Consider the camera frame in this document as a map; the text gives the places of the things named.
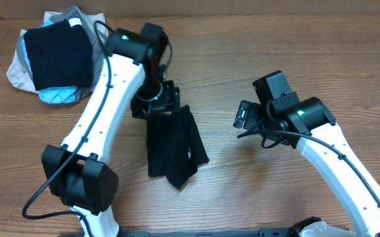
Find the black t-shirt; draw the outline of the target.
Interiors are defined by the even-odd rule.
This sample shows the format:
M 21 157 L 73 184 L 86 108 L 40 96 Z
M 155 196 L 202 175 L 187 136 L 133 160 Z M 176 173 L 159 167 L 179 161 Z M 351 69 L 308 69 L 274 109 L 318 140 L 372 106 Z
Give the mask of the black t-shirt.
M 165 176 L 177 189 L 209 162 L 190 107 L 147 121 L 148 176 Z

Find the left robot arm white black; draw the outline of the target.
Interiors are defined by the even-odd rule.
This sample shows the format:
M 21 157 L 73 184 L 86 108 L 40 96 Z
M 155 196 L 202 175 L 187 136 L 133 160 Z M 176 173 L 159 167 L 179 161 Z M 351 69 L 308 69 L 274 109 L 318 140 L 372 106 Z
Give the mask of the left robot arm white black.
M 118 29 L 102 46 L 108 54 L 84 112 L 60 147 L 47 146 L 41 161 L 54 196 L 77 216 L 81 236 L 119 236 L 113 203 L 119 178 L 109 168 L 113 142 L 128 108 L 136 119 L 179 108 L 179 88 L 159 62 L 170 47 L 163 28 L 140 33 Z

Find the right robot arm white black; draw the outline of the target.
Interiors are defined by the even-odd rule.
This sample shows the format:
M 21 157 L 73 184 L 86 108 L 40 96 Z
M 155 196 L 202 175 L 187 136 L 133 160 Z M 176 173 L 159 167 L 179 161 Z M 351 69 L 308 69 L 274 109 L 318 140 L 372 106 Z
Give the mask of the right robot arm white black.
M 349 146 L 341 127 L 316 97 L 283 96 L 265 105 L 240 102 L 234 124 L 242 137 L 260 135 L 261 147 L 297 149 L 325 180 L 354 227 L 355 236 L 380 236 L 380 185 Z

